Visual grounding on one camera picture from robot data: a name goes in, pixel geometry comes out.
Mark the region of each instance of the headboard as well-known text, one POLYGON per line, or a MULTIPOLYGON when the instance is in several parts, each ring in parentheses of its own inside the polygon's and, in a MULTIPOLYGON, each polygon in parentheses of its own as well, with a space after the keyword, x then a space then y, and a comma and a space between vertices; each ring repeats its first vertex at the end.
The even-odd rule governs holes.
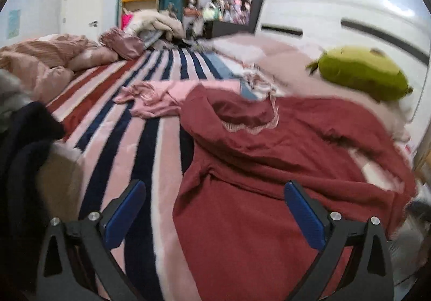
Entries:
POLYGON ((414 88, 400 106, 412 134, 410 146, 417 148, 431 118, 431 23, 388 0, 264 0, 256 34, 300 46, 355 45, 385 52, 414 88))

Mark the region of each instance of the red sweater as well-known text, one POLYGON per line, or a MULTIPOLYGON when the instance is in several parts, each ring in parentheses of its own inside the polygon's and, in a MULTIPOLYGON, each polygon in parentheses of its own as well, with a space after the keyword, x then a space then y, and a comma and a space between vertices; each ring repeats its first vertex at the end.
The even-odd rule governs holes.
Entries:
MULTIPOLYGON (((175 202, 173 219, 203 301, 282 301, 316 256, 284 203, 297 180, 311 198, 343 217, 380 218, 391 234, 415 195, 415 179, 380 122, 341 99, 278 98, 275 128, 229 132, 223 122, 269 122, 269 101, 247 101, 196 87, 180 122, 195 142, 194 157, 175 202), (404 182, 404 192, 367 184, 337 142, 359 148, 404 182)), ((327 292, 345 267, 343 255, 327 292)))

